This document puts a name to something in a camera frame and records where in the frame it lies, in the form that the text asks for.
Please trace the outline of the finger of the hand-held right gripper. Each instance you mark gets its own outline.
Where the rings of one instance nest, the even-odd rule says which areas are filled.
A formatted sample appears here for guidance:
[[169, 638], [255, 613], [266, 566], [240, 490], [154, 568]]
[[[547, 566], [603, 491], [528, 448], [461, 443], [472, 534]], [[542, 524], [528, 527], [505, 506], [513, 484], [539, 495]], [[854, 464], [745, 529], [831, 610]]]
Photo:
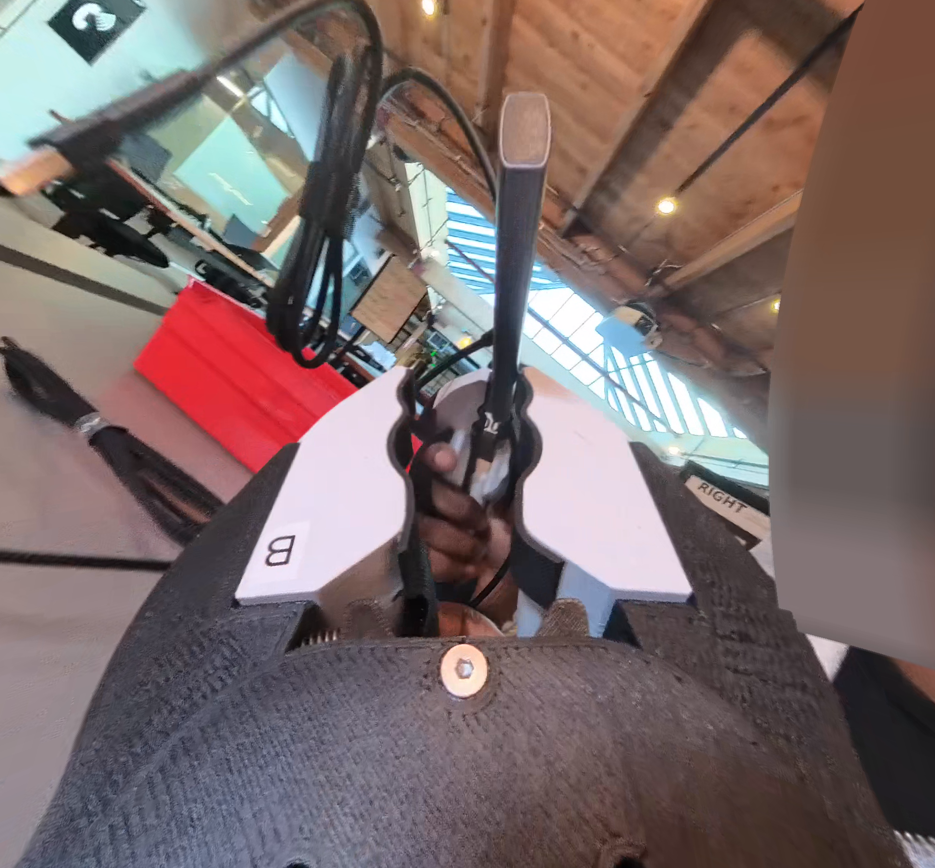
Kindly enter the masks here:
[[432, 408], [431, 444], [468, 443], [485, 401], [487, 383], [488, 373], [468, 373], [438, 391]]

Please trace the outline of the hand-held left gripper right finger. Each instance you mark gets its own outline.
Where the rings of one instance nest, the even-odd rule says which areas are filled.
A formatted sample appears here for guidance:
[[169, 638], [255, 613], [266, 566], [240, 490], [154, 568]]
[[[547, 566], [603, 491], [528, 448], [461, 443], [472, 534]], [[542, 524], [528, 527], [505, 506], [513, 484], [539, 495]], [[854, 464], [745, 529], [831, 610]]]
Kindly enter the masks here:
[[585, 633], [618, 604], [689, 605], [693, 587], [625, 432], [549, 375], [523, 369], [512, 502], [517, 635], [544, 632], [573, 600]]

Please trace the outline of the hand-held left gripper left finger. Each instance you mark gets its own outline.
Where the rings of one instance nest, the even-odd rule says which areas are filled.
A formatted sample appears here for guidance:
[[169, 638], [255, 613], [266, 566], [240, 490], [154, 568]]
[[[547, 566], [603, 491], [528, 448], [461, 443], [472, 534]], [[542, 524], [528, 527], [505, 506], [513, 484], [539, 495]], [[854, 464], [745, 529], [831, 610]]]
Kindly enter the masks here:
[[413, 371], [394, 367], [310, 428], [252, 549], [238, 605], [403, 605], [414, 414]]

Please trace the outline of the dark grey usb hub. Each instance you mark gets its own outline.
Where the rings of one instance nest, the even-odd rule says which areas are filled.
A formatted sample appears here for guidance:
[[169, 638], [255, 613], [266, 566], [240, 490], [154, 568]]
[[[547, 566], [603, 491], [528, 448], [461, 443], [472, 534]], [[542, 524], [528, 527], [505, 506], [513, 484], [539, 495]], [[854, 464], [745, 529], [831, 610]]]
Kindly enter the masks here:
[[486, 456], [506, 435], [512, 418], [552, 137], [545, 95], [517, 92], [506, 96], [497, 147], [493, 354], [478, 418], [479, 442]]

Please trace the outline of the red plastic bin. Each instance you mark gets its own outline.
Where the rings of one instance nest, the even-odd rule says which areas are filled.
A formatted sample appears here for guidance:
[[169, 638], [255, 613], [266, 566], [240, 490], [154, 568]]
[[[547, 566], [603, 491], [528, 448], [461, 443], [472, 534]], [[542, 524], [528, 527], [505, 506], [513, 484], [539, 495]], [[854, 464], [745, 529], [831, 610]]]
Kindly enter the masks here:
[[258, 314], [193, 279], [134, 367], [255, 473], [359, 392], [330, 365], [300, 368]]

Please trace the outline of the person's right hand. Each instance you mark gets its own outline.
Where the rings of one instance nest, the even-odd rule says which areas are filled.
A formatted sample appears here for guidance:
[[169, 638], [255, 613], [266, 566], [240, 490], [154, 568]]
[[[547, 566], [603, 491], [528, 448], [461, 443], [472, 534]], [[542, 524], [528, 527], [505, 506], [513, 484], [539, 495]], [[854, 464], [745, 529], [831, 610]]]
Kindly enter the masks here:
[[448, 481], [455, 453], [424, 445], [411, 466], [417, 535], [427, 552], [438, 605], [469, 605], [512, 632], [518, 589], [508, 570], [513, 538], [510, 505], [484, 507]]

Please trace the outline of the person's left hand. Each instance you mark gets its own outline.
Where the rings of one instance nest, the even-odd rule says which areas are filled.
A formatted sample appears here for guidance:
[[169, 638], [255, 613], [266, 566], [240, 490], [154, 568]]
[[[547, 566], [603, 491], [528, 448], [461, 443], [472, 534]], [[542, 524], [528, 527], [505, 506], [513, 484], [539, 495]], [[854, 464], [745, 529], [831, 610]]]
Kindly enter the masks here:
[[493, 638], [502, 637], [503, 631], [481, 612], [465, 604], [438, 605], [438, 637], [440, 638]]

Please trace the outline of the black white marker sign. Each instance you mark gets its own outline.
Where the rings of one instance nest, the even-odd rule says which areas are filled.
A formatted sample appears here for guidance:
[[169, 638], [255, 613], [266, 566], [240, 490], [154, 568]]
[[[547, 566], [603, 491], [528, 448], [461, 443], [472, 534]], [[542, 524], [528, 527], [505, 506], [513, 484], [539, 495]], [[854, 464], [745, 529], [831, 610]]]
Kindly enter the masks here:
[[770, 538], [769, 502], [764, 494], [695, 462], [685, 464], [679, 476], [747, 550]]

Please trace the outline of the whiteboard with writing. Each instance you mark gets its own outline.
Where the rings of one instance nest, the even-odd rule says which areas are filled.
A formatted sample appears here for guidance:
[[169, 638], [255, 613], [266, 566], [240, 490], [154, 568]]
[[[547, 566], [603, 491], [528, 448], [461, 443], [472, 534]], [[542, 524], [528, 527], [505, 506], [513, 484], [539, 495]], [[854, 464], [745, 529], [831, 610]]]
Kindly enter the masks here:
[[406, 261], [391, 255], [349, 313], [383, 343], [390, 343], [428, 295], [425, 282]]

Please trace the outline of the white ceiling-mounted device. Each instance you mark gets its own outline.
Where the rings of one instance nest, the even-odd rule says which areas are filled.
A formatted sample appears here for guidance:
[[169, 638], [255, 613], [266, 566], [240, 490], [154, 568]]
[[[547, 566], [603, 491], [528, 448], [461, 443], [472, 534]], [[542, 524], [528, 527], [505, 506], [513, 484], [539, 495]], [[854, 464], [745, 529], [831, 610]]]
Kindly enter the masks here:
[[643, 301], [617, 306], [595, 327], [602, 341], [626, 357], [636, 357], [660, 347], [662, 335], [652, 307]]

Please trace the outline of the long wooden office desk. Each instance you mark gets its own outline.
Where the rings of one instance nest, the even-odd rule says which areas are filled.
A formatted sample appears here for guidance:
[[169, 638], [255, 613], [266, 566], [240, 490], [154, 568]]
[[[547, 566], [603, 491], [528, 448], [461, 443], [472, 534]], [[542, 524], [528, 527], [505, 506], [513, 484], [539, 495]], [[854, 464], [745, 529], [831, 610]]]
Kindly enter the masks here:
[[[102, 164], [95, 164], [91, 170], [105, 168], [129, 184], [146, 201], [163, 213], [175, 225], [189, 233], [205, 251], [221, 255], [231, 266], [243, 274], [263, 284], [267, 288], [274, 285], [274, 278], [249, 265], [221, 241], [215, 239], [209, 231], [201, 228], [191, 217], [174, 207], [169, 198], [155, 186], [137, 176], [116, 158], [107, 158]], [[41, 147], [37, 151], [16, 160], [2, 163], [1, 184], [10, 196], [31, 196], [50, 184], [64, 181], [76, 174], [76, 169], [51, 147]]]

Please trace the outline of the person's black shirt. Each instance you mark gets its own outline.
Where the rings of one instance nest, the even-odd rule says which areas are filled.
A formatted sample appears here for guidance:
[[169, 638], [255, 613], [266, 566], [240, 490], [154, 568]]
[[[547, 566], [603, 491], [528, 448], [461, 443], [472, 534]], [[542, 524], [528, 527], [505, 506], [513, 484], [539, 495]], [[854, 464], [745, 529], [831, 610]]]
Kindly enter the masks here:
[[833, 680], [852, 744], [882, 814], [934, 835], [934, 671], [850, 647]]

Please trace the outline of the black phone sign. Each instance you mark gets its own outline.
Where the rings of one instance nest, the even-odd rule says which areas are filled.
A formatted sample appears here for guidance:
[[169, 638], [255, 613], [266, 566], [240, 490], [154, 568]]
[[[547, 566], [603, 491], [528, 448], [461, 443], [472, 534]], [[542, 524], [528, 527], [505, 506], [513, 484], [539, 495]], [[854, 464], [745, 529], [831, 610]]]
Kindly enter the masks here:
[[48, 26], [91, 66], [146, 10], [143, 0], [67, 0]]

